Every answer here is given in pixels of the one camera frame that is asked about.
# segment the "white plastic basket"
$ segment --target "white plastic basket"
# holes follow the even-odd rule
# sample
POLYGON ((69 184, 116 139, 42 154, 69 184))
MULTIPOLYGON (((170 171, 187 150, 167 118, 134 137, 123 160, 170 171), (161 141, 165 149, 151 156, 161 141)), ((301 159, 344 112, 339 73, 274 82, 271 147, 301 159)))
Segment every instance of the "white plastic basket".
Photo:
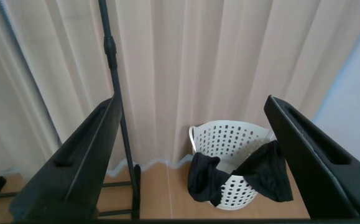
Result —
MULTIPOLYGON (((270 141, 272 132, 255 124, 241 121, 210 121, 199 127, 190 127, 193 153, 217 156, 217 169, 232 173, 252 152, 270 141)), ((217 208, 237 210, 250 203, 257 192, 242 176, 232 175, 221 186, 223 195, 217 208)))

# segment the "light blue wall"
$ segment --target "light blue wall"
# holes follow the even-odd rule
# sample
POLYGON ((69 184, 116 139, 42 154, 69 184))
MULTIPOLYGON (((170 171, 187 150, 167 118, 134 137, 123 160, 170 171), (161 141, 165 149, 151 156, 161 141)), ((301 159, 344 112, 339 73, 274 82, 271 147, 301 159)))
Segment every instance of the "light blue wall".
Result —
POLYGON ((360 39, 313 122, 360 160, 360 39))

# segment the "black cloth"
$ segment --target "black cloth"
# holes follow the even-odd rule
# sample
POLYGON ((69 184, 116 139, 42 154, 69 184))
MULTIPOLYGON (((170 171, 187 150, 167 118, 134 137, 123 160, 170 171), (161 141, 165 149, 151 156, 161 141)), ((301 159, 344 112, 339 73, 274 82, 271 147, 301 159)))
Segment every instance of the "black cloth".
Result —
MULTIPOLYGON (((218 157, 197 152, 188 173, 188 192, 197 202, 210 201, 214 206, 221 202, 221 186, 230 175, 216 167, 218 157)), ((260 194, 276 201, 293 200, 286 173, 285 157, 275 140, 253 152, 231 175, 241 175, 260 194)))
POLYGON ((262 145, 232 175, 241 175, 260 194, 276 201, 293 200, 286 160, 277 140, 262 145))
POLYGON ((214 206, 221 202, 221 186, 230 175, 216 169, 218 157, 205 156, 197 152, 188 173, 188 192, 197 202, 210 201, 214 206))

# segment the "wooden floor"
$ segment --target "wooden floor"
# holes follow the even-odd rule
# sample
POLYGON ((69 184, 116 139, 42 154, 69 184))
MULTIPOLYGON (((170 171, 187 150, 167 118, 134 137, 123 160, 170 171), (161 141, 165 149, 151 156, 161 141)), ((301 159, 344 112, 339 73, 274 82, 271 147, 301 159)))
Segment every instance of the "wooden floor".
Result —
MULTIPOLYGON (((309 218, 293 176, 288 171, 294 201, 277 203, 258 195, 248 206, 236 211, 214 208, 207 202, 196 202, 188 194, 187 176, 190 163, 178 169, 154 164, 141 174, 141 218, 309 218)), ((116 177, 106 176, 104 182, 129 180, 124 169, 116 177)), ((7 177, 3 192, 15 192, 24 186, 20 175, 7 177)), ((131 208, 131 186, 103 188, 97 207, 101 212, 131 208)), ((7 208, 11 198, 0 199, 0 223, 12 221, 7 208)), ((103 218, 130 218, 116 215, 103 218)))

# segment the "floor seam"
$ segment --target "floor seam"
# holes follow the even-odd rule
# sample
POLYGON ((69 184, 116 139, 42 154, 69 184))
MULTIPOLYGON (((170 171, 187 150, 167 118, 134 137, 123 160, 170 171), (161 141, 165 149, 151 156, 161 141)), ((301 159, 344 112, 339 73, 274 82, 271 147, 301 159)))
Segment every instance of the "floor seam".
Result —
POLYGON ((166 162, 166 171, 167 171, 167 185, 168 185, 168 200, 170 202, 170 217, 173 218, 172 191, 170 190, 170 177, 168 176, 168 162, 166 162))

